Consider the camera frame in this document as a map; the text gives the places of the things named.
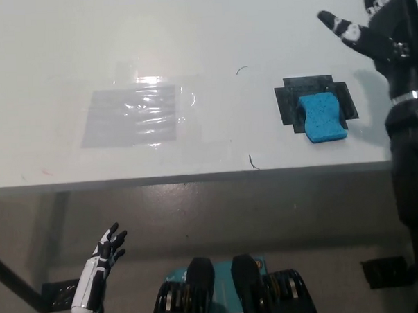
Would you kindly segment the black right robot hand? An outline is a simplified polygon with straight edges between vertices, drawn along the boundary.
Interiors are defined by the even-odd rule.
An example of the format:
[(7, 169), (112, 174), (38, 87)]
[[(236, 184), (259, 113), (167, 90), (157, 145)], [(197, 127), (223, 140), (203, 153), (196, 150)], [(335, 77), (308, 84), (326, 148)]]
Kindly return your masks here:
[(366, 26), (320, 11), (317, 18), (341, 42), (374, 61), (397, 105), (418, 98), (418, 5), (416, 0), (363, 0)]

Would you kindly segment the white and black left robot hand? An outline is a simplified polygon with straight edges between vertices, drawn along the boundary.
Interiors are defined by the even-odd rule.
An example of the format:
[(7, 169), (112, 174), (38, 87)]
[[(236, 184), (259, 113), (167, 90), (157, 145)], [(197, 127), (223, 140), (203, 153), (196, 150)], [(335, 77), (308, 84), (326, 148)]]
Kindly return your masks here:
[(127, 231), (117, 233), (118, 229), (118, 222), (109, 227), (86, 261), (72, 301), (72, 308), (82, 307), (91, 312), (97, 312), (102, 308), (108, 276), (117, 260), (125, 254), (122, 246)]

